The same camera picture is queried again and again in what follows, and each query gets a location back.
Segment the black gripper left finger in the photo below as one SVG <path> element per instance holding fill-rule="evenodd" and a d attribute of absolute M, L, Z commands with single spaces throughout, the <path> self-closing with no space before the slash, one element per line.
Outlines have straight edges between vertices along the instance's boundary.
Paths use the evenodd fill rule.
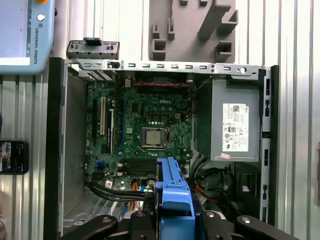
<path fill-rule="evenodd" d="M 64 234 L 61 240 L 156 240 L 153 215 L 147 211 L 132 211 L 118 221 L 111 215 L 99 215 Z"/>

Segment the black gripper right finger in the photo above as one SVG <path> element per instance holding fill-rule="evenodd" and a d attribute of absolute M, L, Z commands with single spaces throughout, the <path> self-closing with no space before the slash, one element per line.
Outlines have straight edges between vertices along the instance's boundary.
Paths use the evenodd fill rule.
<path fill-rule="evenodd" d="M 241 215 L 230 222 L 218 211 L 199 215 L 200 240 L 298 240 L 253 216 Z"/>

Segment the person's left hand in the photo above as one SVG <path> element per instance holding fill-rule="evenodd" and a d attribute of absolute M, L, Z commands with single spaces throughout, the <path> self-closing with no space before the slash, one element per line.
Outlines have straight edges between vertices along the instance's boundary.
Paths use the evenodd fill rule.
<path fill-rule="evenodd" d="M 0 192 L 0 239 L 10 240 L 12 235 L 12 198 L 5 192 Z"/>

